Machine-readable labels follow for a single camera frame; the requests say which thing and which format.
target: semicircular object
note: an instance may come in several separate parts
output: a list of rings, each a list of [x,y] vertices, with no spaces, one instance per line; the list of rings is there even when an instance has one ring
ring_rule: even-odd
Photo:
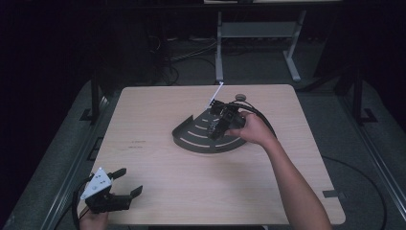
[[[245,141],[235,136],[224,136],[219,140],[207,137],[207,127],[217,118],[207,109],[196,119],[189,117],[172,131],[173,142],[179,147],[200,153],[220,153],[234,150],[242,146]]]

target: human arm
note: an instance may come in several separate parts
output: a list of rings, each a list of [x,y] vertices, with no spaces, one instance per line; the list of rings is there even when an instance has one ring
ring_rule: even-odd
[[[293,165],[281,143],[257,115],[243,111],[244,128],[230,129],[228,135],[259,144],[266,151],[274,170],[286,216],[294,229],[331,229],[319,198]]]
[[[80,212],[80,230],[104,230],[107,229],[108,213],[94,214],[89,207]]]

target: black cable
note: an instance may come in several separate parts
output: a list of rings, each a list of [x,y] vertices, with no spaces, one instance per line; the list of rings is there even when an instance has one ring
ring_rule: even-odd
[[[190,52],[188,54],[185,55],[180,55],[178,57],[173,57],[172,54],[169,55],[169,57],[165,57],[165,60],[170,62],[170,61],[176,61],[176,60],[180,60],[180,59],[184,59],[184,58],[190,58],[190,57],[195,57],[195,56],[199,56],[199,55],[204,55],[207,52],[213,51],[216,48],[216,41],[214,40],[212,42],[212,44],[210,44],[209,46],[200,48],[196,51]]]
[[[161,39],[159,39],[159,37],[158,37],[158,36],[155,36],[155,35],[149,35],[148,38],[155,38],[155,39],[158,41],[155,50],[154,50],[154,51],[149,50],[152,54],[155,54],[155,53],[156,53],[157,51],[159,51],[159,49],[161,48],[161,45],[162,45],[162,44],[161,44]]]
[[[212,105],[212,106],[232,106],[232,107],[242,108],[242,109],[248,110],[250,112],[253,112],[262,119],[262,121],[269,127],[269,129],[274,134],[274,136],[276,138],[278,138],[277,134],[275,133],[274,128],[272,128],[272,126],[269,123],[268,119],[266,119],[266,117],[261,112],[259,112],[257,109],[255,109],[254,107],[250,107],[250,106],[240,104],[240,103],[222,103],[222,104]]]
[[[86,215],[88,212],[89,212],[89,208],[82,214],[82,215],[80,215],[80,217],[79,217],[79,220],[81,220],[81,218],[83,218],[84,217],[84,215]]]
[[[236,102],[239,102],[239,103],[244,103],[244,104],[248,104],[248,105],[250,105],[252,108],[254,108],[254,106],[253,105],[251,105],[250,103],[247,103],[247,102],[242,102],[242,101],[232,101],[232,103],[236,103]]]
[[[179,71],[176,68],[174,68],[173,66],[167,66],[167,67],[169,68],[170,72],[172,72],[172,71],[174,72],[175,80],[171,80],[170,76],[167,73],[165,73],[164,70],[160,71],[160,70],[158,70],[158,68],[155,67],[155,71],[156,71],[156,73],[158,73],[160,75],[161,79],[164,81],[164,83],[167,86],[172,86],[174,84],[179,85],[179,83],[177,82],[179,80]]]
[[[79,205],[79,191],[81,187],[84,186],[87,182],[92,180],[93,174],[86,179],[83,179],[78,187],[74,190],[73,197],[72,197],[72,219],[74,222],[75,227],[79,230],[79,217],[78,217],[78,205]]]
[[[205,58],[203,58],[203,57],[184,57],[184,58],[181,58],[181,59],[178,59],[178,60],[174,60],[172,63],[175,64],[175,63],[178,63],[178,62],[181,62],[181,61],[186,61],[186,60],[203,60],[203,61],[209,63],[209,64],[215,69],[215,65],[214,65],[211,61],[209,61],[209,60],[207,60],[207,59],[205,59]],[[174,85],[174,84],[180,85],[180,84],[177,82],[178,79],[179,79],[179,77],[180,77],[178,70],[177,70],[176,68],[174,68],[173,66],[170,66],[169,68],[175,71],[175,73],[176,73],[176,79],[173,80],[173,81],[170,81],[170,80],[165,80],[165,79],[163,78],[164,81],[166,82],[167,85]],[[167,74],[161,73],[161,75],[162,75],[163,77],[167,77],[167,78],[169,79],[169,77],[168,77]]]
[[[380,226],[379,229],[380,229],[380,230],[384,230],[384,229],[385,229],[385,226],[386,226],[387,218],[388,218],[388,211],[387,211],[387,207],[386,207],[386,202],[385,202],[385,198],[383,197],[382,193],[379,191],[378,187],[377,187],[376,184],[372,181],[372,179],[370,179],[366,174],[364,174],[363,172],[361,172],[360,170],[358,170],[358,169],[355,168],[354,166],[351,166],[351,165],[349,165],[349,164],[347,164],[347,163],[345,163],[345,162],[343,162],[343,161],[340,161],[340,160],[337,160],[337,159],[334,159],[334,158],[331,158],[331,157],[328,157],[328,156],[324,156],[324,155],[322,155],[322,157],[325,158],[325,159],[327,159],[327,160],[330,160],[330,161],[333,161],[333,162],[337,162],[337,163],[339,163],[339,164],[342,164],[342,165],[344,165],[344,166],[346,166],[346,167],[348,167],[348,168],[350,168],[350,169],[352,169],[352,170],[354,170],[354,171],[360,173],[364,178],[366,178],[366,179],[373,185],[373,187],[375,188],[376,192],[377,192],[378,195],[379,195],[379,198],[380,198],[381,203],[382,203],[382,208],[383,208],[383,220],[382,220],[382,224],[381,224],[381,226]]]

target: metal frame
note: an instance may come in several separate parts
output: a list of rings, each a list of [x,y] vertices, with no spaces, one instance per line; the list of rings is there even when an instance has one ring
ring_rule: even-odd
[[[96,71],[90,80],[90,87],[92,91],[92,109],[85,109],[81,114],[80,121],[90,121],[90,125],[94,125],[99,118],[100,109],[99,109],[99,85]]]
[[[62,209],[66,207],[69,203],[70,194],[72,193],[72,188],[76,186],[75,174],[78,171],[80,166],[80,162],[83,162],[86,157],[87,153],[92,149],[92,143],[94,140],[97,139],[97,130],[99,129],[102,118],[104,117],[104,111],[108,107],[109,102],[105,97],[101,98],[100,103],[98,103],[97,107],[100,112],[100,119],[96,119],[95,123],[87,129],[86,137],[82,142],[82,145],[78,151],[78,153],[74,156],[74,161],[68,171],[66,173],[65,178],[61,184],[61,187],[56,193],[56,196],[53,200],[51,208],[47,214],[47,217],[44,219],[41,229],[54,229],[57,223],[57,219],[62,214]]]
[[[344,97],[339,97],[339,101],[341,105],[346,108],[345,111],[350,117],[350,121],[353,127],[355,127],[355,130],[364,142],[364,145],[367,148],[368,153],[370,154],[370,157],[372,159],[372,163],[376,166],[376,171],[379,174],[379,177],[382,179],[382,182],[388,193],[390,194],[392,200],[394,201],[397,210],[402,215],[403,219],[406,220],[406,195],[403,193],[391,170],[381,157],[381,153],[374,145],[368,132],[363,128],[363,126],[360,126],[359,121],[357,121],[356,118],[352,119],[353,108],[351,112],[350,102],[348,102]]]
[[[222,22],[221,11],[217,20],[217,50],[215,53],[215,79],[223,81],[223,64],[221,59],[221,42],[223,37],[291,37],[292,43],[283,57],[293,81],[301,77],[293,61],[293,53],[305,20],[306,11],[301,11],[296,22]]]

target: wooden table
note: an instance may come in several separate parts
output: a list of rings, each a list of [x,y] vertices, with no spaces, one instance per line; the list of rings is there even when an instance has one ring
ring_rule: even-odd
[[[217,86],[131,87],[123,90],[103,139],[93,172],[127,168],[112,192],[143,193],[127,211],[109,216],[113,224],[287,224],[271,164],[264,150],[246,143],[231,151],[205,154],[181,149],[172,130],[200,115]],[[345,221],[293,88],[289,85],[224,85],[225,103],[242,93],[272,124],[287,154],[322,200],[333,224]]]

